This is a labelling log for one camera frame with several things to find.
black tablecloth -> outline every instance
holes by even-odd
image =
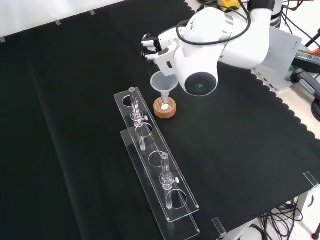
[[[127,0],[95,13],[0,45],[5,239],[160,239],[114,94],[138,87],[152,109],[158,68],[139,42],[194,12],[183,0]],[[206,97],[178,86],[176,115],[156,118],[200,206],[197,239],[218,236],[215,217],[231,231],[307,191],[307,171],[320,180],[320,141],[288,106],[249,70],[218,74]]]

test tube holder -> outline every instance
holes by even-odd
[[[200,233],[192,216],[199,210],[182,172],[138,88],[114,95],[127,129],[121,132],[133,166],[165,240]]]

yellow object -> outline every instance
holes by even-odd
[[[237,10],[240,8],[240,3],[238,0],[218,0],[218,4],[224,7],[232,8]],[[221,7],[224,12],[229,12],[227,8]]]

glass funnel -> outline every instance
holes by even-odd
[[[178,85],[177,76],[165,76],[161,71],[158,71],[153,74],[150,83],[155,90],[161,93],[161,98],[157,103],[158,108],[163,111],[169,110],[172,107],[169,93]]]

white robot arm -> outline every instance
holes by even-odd
[[[247,24],[224,12],[208,7],[195,14],[186,27],[171,28],[159,35],[158,46],[147,38],[142,46],[149,53],[144,57],[154,61],[165,76],[176,75],[182,88],[193,96],[212,93],[218,85],[218,61],[238,68],[251,69],[261,64],[269,49],[269,32],[275,0],[256,0],[251,9],[250,28],[240,37],[219,44],[243,32]]]

